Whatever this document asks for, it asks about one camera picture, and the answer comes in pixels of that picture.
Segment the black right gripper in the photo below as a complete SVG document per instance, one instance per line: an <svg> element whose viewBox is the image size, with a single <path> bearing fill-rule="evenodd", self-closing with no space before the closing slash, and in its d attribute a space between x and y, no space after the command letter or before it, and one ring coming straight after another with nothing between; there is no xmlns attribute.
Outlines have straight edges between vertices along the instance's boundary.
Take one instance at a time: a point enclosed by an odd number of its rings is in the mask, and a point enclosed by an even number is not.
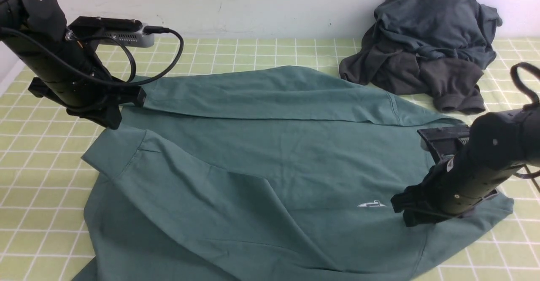
<svg viewBox="0 0 540 281"><path fill-rule="evenodd" d="M525 165L539 166L539 113L496 112L469 126L459 152L436 164L422 184L391 197L406 227L471 217L472 208Z"/></svg>

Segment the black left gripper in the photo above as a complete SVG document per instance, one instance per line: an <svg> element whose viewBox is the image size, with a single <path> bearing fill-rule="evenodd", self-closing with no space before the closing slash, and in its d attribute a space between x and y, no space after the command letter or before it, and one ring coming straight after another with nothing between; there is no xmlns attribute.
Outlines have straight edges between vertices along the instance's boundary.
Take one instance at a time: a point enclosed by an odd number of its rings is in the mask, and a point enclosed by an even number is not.
<svg viewBox="0 0 540 281"><path fill-rule="evenodd" d="M143 107L145 103L146 92L142 87L109 86L87 80L43 52L36 43L85 75L109 79L92 46L64 38L56 41L46 34L30 30L14 35L4 28L1 29L1 41L37 76L28 91L35 97L44 97L59 104L70 116L116 130L122 121L120 106L133 104Z"/></svg>

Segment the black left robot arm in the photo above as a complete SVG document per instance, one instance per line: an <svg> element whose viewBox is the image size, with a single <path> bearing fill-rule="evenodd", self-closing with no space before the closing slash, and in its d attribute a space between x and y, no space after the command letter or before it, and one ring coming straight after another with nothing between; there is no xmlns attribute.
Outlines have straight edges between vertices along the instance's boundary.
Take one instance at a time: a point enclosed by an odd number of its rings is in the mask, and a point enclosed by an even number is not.
<svg viewBox="0 0 540 281"><path fill-rule="evenodd" d="M141 107L146 93L114 77L97 56L105 32L96 20L68 25L58 0L1 0L1 41L35 74L29 93L115 130L120 106Z"/></svg>

